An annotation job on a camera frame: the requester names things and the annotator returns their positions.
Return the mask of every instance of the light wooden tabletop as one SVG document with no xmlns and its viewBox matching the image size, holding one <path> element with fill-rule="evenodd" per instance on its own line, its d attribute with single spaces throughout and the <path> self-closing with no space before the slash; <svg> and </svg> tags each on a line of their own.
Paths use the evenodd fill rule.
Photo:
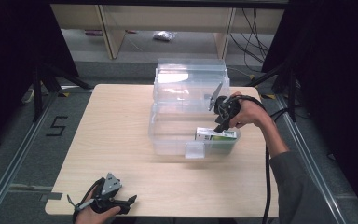
<svg viewBox="0 0 358 224">
<path fill-rule="evenodd" d="M 258 97 L 250 87 L 232 92 Z M 117 200 L 138 198 L 127 216 L 262 217 L 266 204 L 265 142 L 254 125 L 228 155 L 190 160 L 157 155 L 148 137 L 152 85 L 98 85 L 89 99 L 72 145 L 48 200 L 47 213 L 71 215 L 69 194 L 79 203 L 90 186 L 108 172 L 121 180 Z M 271 172 L 269 215 L 278 216 L 278 193 Z"/>
</svg>

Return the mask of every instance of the transparent plastic box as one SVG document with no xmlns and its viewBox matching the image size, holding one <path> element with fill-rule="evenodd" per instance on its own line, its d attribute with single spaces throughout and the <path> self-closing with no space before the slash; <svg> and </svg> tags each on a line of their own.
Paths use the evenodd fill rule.
<svg viewBox="0 0 358 224">
<path fill-rule="evenodd" d="M 219 84 L 219 95 L 230 95 L 223 60 L 159 59 L 150 111 L 149 137 L 159 155 L 203 158 L 210 153 L 228 154 L 240 138 L 196 140 L 198 127 L 217 126 L 217 115 L 209 111 L 210 98 Z"/>
</svg>

